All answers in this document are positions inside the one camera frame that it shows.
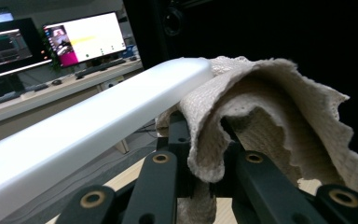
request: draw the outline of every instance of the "textured fabric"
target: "textured fabric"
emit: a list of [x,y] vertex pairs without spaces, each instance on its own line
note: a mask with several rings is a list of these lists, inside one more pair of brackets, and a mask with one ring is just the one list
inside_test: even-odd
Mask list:
[[209,185],[198,181],[192,198],[179,198],[177,224],[213,223],[216,216],[216,198],[211,197]]
[[[358,154],[348,148],[353,132],[338,114],[349,96],[301,76],[285,59],[210,62],[214,78],[159,116],[156,125],[164,134],[173,111],[185,115],[191,134],[187,164],[196,177],[205,183],[223,177],[223,153],[231,141],[220,125],[226,118],[246,150],[267,154],[292,183],[316,178],[358,191]],[[199,206],[214,217],[210,205]],[[181,209],[178,216],[188,214]],[[204,220],[198,223],[212,223]]]

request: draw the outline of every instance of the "desk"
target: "desk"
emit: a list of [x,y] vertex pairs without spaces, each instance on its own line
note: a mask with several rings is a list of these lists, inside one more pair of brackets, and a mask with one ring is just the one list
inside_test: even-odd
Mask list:
[[[142,71],[140,60],[126,62],[78,80],[69,76],[61,85],[50,85],[30,98],[4,102],[0,104],[0,140],[103,91],[106,81],[119,76],[129,78]],[[117,148],[125,150],[125,142],[121,144]]]

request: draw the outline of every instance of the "white foam bar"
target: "white foam bar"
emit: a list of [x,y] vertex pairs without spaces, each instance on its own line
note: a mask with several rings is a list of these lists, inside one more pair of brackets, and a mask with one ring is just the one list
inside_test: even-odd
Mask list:
[[206,59],[170,60],[1,140],[0,220],[212,77]]

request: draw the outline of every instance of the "dark wall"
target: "dark wall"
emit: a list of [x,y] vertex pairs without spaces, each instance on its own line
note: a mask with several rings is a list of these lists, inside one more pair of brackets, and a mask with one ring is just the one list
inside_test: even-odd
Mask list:
[[350,148],[358,152],[358,1],[123,2],[145,68],[178,57],[290,59],[302,75],[351,97],[339,114],[354,129]]

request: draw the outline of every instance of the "crumpled cloth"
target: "crumpled cloth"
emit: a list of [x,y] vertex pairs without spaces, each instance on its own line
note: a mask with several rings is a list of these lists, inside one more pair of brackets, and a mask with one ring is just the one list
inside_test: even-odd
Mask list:
[[[231,139],[220,120],[226,118],[246,150],[265,153],[292,183],[318,179],[358,191],[358,154],[349,149],[353,131],[338,114],[349,96],[302,76],[285,59],[221,56],[210,63],[214,78],[156,118],[164,136],[170,114],[184,114],[191,134],[187,164],[200,182],[215,183],[224,175]],[[213,223],[215,198],[205,195],[178,199],[178,223]]]

